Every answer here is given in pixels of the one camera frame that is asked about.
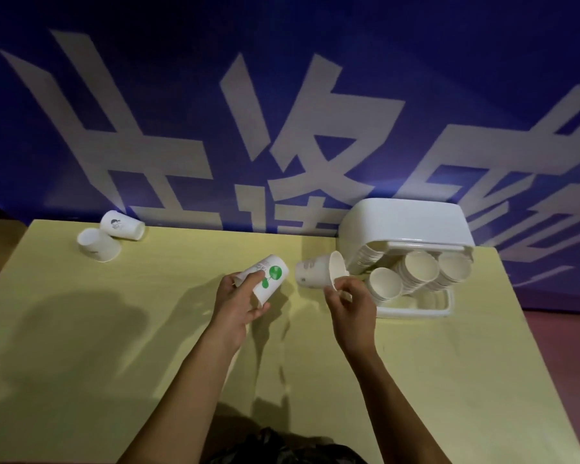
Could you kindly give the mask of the person's right hand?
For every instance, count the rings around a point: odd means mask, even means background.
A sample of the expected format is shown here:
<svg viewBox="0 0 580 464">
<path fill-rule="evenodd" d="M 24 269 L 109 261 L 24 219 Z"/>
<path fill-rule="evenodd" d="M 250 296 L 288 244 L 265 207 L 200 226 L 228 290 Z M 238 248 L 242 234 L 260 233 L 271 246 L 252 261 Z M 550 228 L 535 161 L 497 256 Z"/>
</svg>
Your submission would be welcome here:
<svg viewBox="0 0 580 464">
<path fill-rule="evenodd" d="M 343 312 L 330 312 L 336 341 L 349 361 L 376 352 L 377 307 L 363 281 L 347 276 L 334 284 L 343 302 Z"/>
</svg>

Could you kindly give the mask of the person's left hand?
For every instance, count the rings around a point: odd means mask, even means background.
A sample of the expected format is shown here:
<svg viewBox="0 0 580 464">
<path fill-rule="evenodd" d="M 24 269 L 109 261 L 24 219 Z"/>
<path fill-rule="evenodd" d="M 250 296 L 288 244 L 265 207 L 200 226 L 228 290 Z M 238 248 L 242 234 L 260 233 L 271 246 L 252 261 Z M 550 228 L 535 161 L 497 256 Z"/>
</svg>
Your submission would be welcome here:
<svg viewBox="0 0 580 464">
<path fill-rule="evenodd" d="M 247 335 L 248 311 L 251 310 L 252 290 L 263 279 L 261 271 L 250 273 L 240 287 L 235 287 L 232 276 L 225 275 L 218 286 L 213 315 L 207 327 L 207 337 L 225 353 L 235 354 Z"/>
</svg>

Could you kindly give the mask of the grey print white paper cup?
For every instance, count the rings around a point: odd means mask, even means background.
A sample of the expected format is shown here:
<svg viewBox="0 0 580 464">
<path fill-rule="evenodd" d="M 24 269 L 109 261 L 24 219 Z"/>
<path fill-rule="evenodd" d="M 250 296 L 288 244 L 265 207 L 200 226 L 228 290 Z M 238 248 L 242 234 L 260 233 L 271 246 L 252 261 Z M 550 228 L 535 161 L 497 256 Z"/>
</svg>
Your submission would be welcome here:
<svg viewBox="0 0 580 464">
<path fill-rule="evenodd" d="M 298 262 L 294 270 L 298 286 L 310 289 L 334 288 L 338 278 L 349 276 L 342 254 L 335 250 L 315 258 Z"/>
</svg>

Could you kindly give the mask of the green print white paper cup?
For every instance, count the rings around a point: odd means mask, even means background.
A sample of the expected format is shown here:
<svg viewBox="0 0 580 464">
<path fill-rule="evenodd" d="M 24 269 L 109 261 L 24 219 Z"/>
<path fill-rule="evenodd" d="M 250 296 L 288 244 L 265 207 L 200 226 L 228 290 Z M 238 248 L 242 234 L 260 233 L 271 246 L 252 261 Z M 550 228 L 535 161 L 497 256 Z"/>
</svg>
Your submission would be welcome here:
<svg viewBox="0 0 580 464">
<path fill-rule="evenodd" d="M 265 275 L 258 285 L 252 290 L 250 305 L 252 309 L 262 309 L 270 297 L 279 289 L 286 280 L 289 269 L 285 262 L 276 255 L 269 255 L 261 261 L 250 266 L 238 275 L 233 275 L 235 287 L 240 287 L 250 273 L 261 271 Z"/>
</svg>

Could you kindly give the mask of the person's left forearm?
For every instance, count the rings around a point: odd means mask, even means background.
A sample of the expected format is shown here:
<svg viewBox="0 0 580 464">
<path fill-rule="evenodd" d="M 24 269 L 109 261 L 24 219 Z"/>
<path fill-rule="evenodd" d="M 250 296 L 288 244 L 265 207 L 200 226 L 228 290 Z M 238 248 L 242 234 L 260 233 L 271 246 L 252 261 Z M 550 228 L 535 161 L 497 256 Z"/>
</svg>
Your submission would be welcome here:
<svg viewBox="0 0 580 464">
<path fill-rule="evenodd" d="M 198 464 L 231 362 L 247 328 L 210 325 L 116 464 Z"/>
</svg>

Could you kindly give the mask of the person's right forearm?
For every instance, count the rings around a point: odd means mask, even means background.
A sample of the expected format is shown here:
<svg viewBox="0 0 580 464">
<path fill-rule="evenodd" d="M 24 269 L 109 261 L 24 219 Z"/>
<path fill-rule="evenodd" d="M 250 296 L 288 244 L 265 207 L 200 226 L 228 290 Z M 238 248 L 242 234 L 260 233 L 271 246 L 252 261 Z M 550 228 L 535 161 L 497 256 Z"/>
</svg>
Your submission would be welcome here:
<svg viewBox="0 0 580 464">
<path fill-rule="evenodd" d="M 375 347 L 344 350 L 344 355 L 359 382 L 384 464 L 451 464 Z"/>
</svg>

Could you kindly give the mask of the stack of white paper cups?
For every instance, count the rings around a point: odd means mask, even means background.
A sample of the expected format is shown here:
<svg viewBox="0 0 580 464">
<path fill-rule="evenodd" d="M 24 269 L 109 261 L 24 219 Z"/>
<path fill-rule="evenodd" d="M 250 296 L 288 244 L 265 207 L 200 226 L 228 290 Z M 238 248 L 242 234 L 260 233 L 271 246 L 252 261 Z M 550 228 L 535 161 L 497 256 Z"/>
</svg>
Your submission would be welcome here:
<svg viewBox="0 0 580 464">
<path fill-rule="evenodd" d="M 350 275 L 360 275 L 374 266 L 387 251 L 386 241 L 373 241 L 361 246 L 347 263 L 346 270 Z"/>
<path fill-rule="evenodd" d="M 403 294 L 402 279 L 389 268 L 379 267 L 372 270 L 364 281 L 377 306 L 385 305 Z"/>
<path fill-rule="evenodd" d="M 440 268 L 434 257 L 423 250 L 413 250 L 402 256 L 393 266 L 402 281 L 402 294 L 409 295 L 434 281 Z"/>
<path fill-rule="evenodd" d="M 433 293 L 464 282 L 472 272 L 471 260 L 457 252 L 443 252 L 436 257 L 436 261 L 439 274 L 436 279 L 425 286 L 428 291 Z"/>
</svg>

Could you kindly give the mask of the white plastic storage bin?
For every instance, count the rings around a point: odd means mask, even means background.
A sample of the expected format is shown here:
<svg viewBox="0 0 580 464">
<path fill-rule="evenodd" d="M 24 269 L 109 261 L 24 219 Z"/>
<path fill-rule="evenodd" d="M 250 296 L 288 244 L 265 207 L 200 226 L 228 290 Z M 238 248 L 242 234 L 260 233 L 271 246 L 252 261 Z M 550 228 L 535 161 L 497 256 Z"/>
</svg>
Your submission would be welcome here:
<svg viewBox="0 0 580 464">
<path fill-rule="evenodd" d="M 337 249 L 347 263 L 364 244 L 388 243 L 385 255 L 358 276 L 365 280 L 379 267 L 393 270 L 395 263 L 413 250 L 436 259 L 443 252 L 457 252 L 471 260 L 475 248 L 460 206 L 452 203 L 369 198 L 358 202 L 343 218 Z M 380 319 L 441 319 L 453 313 L 454 288 L 431 292 L 425 286 L 377 306 Z"/>
</svg>

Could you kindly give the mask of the person's dark clothing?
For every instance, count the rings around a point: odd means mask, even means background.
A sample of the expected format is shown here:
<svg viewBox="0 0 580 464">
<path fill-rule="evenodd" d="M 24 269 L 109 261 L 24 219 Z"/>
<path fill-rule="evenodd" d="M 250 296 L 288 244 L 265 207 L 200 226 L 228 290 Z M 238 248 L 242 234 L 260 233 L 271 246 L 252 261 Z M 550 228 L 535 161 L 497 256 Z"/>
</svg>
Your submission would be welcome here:
<svg viewBox="0 0 580 464">
<path fill-rule="evenodd" d="M 216 452 L 202 464 L 368 464 L 329 437 L 304 437 L 263 428 Z"/>
</svg>

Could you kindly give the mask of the dark print white paper cup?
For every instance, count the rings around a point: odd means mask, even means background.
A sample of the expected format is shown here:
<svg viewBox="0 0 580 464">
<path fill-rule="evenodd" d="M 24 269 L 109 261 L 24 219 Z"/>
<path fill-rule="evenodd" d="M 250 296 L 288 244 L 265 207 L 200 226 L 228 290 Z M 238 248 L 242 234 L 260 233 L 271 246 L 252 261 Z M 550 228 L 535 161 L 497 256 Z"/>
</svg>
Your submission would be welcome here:
<svg viewBox="0 0 580 464">
<path fill-rule="evenodd" d="M 116 210 L 106 212 L 100 221 L 100 230 L 106 234 L 131 241 L 139 241 L 145 233 L 144 222 Z"/>
</svg>

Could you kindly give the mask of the plain white paper cup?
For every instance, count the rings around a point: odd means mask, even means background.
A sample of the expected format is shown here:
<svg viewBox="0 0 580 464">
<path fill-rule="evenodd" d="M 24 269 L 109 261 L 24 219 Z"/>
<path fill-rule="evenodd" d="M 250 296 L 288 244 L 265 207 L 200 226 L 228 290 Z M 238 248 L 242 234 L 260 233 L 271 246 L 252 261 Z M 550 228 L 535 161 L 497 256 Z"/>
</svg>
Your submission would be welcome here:
<svg viewBox="0 0 580 464">
<path fill-rule="evenodd" d="M 86 257 L 100 263 L 114 260 L 121 252 L 121 243 L 102 230 L 89 227 L 77 236 L 78 249 Z"/>
</svg>

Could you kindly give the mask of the blue banner with white characters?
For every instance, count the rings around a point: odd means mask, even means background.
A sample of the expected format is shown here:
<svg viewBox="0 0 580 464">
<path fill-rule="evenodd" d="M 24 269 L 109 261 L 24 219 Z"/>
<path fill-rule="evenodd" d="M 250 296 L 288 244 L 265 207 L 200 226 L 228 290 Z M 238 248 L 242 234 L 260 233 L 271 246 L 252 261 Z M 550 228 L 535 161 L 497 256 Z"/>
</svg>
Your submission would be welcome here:
<svg viewBox="0 0 580 464">
<path fill-rule="evenodd" d="M 580 312 L 580 0 L 0 0 L 0 210 L 335 236 L 461 207 Z"/>
</svg>

